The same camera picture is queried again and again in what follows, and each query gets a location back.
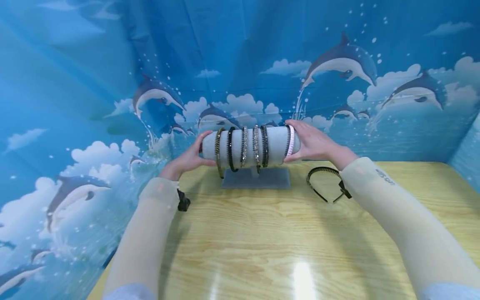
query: blue fabric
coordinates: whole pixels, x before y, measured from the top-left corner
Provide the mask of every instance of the blue fabric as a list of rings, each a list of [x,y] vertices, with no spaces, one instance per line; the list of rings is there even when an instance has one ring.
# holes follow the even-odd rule
[[[29,270],[0,300],[84,299],[142,187],[220,126],[295,117],[373,160],[450,162],[480,190],[478,11],[0,1],[0,288]]]
[[[420,300],[480,300],[480,290],[455,283],[437,283],[426,288]]]

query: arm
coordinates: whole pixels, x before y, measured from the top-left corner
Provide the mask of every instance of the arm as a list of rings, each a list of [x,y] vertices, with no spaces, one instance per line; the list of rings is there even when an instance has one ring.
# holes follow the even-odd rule
[[[103,297],[111,300],[158,298],[160,267],[168,231],[177,211],[178,181],[184,172],[215,162],[199,157],[200,134],[181,156],[168,163],[158,178],[151,179],[139,197],[135,210],[112,260]]]
[[[370,159],[355,159],[340,176],[353,198],[397,245],[418,298],[433,284],[480,289],[480,270],[450,232]]]
[[[455,238],[415,197],[366,157],[332,141],[315,127],[288,120],[299,135],[300,150],[285,158],[329,160],[346,189],[393,239],[418,298],[480,299],[480,270]]]
[[[176,182],[165,178],[149,181],[115,253],[104,296],[128,284],[141,284],[156,298],[165,243],[178,201]]]

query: left hand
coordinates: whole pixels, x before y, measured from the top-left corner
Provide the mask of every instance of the left hand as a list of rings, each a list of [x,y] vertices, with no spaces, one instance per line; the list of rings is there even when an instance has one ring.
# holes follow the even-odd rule
[[[169,162],[163,168],[159,177],[171,181],[178,181],[183,173],[195,170],[199,166],[215,166],[215,161],[201,158],[199,156],[199,154],[202,152],[202,141],[212,132],[213,131],[209,130],[201,133],[195,142],[185,152],[183,152],[182,155]]]

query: gray velvet cylinder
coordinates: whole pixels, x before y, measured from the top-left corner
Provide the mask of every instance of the gray velvet cylinder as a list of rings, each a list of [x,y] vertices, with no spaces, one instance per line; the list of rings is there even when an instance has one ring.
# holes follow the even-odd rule
[[[232,133],[232,158],[234,168],[240,168],[240,157],[241,157],[241,129],[234,130]],[[248,129],[248,140],[247,140],[247,158],[245,161],[244,168],[250,168],[255,166],[255,156],[253,153],[253,129]],[[220,164],[223,169],[230,168],[228,162],[228,153],[227,153],[227,136],[228,128],[226,128],[220,136]],[[268,136],[268,167],[276,167],[283,164],[283,159],[285,158],[285,151],[288,146],[288,129],[285,126],[279,127],[268,127],[267,128]],[[211,159],[216,161],[215,155],[215,137],[216,132],[209,134],[204,138],[202,149],[203,157],[206,159]],[[260,165],[262,165],[263,159],[263,143],[262,143],[262,131],[260,127],[258,128],[258,154],[260,156]],[[295,153],[300,149],[300,140],[295,134],[293,152]]]

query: pink headband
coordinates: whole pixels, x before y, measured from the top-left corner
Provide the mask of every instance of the pink headband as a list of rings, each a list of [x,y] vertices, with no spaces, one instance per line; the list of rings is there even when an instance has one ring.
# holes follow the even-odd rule
[[[292,125],[288,126],[290,128],[290,141],[288,141],[288,151],[287,151],[287,156],[292,155],[293,152],[293,143],[295,141],[295,129],[293,128]]]

